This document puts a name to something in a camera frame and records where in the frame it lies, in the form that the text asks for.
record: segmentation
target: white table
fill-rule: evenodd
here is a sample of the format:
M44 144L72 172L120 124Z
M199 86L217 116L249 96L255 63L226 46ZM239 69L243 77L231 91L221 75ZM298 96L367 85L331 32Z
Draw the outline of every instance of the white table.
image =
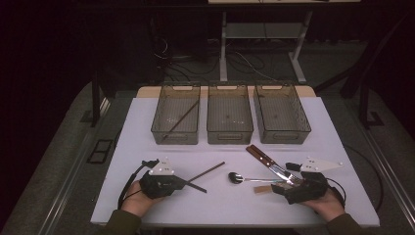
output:
M302 145L262 145L259 142L253 100L251 105L254 134L251 143L282 166L287 162L301 163L307 157L342 162L344 167L326 171L325 176L337 180L346 189L346 211L359 224L379 226L379 218L321 99L312 97L312 94L300 99L312 128ZM207 189L206 194L188 186L175 191L146 214L143 226L306 227L324 223L311 209L301 205L289 205L283 196L274 193L256 195L254 187L265 184L244 182L235 185L228 180L227 175L231 171L245 177L275 178L275 175L251 156L245 150L245 145L208 144L206 90L202 92L201 98L198 145L173 146L155 143L150 128L157 103L158 98L133 100L91 222L104 224L109 220L116 209L123 186L143 160L163 160L168 157L175 174L183 179L190 179L222 162L225 165L193 181Z

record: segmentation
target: person's left hand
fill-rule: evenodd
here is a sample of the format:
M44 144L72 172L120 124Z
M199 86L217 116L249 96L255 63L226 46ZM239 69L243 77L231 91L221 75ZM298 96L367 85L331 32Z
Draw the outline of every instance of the person's left hand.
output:
M150 199L141 191L140 182L134 181L126 193L121 209L139 217L143 217L154 204L163 199L164 198Z

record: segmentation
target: hand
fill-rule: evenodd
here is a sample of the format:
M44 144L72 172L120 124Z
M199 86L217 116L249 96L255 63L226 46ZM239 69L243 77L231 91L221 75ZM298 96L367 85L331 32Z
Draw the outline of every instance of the hand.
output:
M143 217L154 204L162 201L163 199L164 198L150 199L141 191L140 182L135 181L129 187L121 209L123 211L133 213L139 217Z
M326 222L346 213L339 199L331 189L327 189L326 194L316 200L309 200L301 203L318 212Z

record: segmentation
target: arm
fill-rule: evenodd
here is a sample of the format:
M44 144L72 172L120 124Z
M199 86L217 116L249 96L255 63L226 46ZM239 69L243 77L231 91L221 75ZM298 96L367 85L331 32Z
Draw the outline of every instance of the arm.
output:
M336 198L332 190L317 200L310 200L302 203L318 212L327 222L327 229L331 235L370 235L373 234L364 230L354 219L345 212L342 204Z
M95 235L135 235L141 225L141 218L156 203L162 200L150 199L143 192L139 181L131 184L120 210L113 211L106 226Z

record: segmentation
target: dark sleeve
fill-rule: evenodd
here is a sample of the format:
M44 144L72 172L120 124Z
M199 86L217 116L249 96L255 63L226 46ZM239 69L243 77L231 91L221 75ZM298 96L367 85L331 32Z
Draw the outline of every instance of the dark sleeve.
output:
M116 210L105 227L95 235L135 235L141 218L127 211Z
M348 213L328 222L327 229L331 235L374 235L374 233L360 227Z

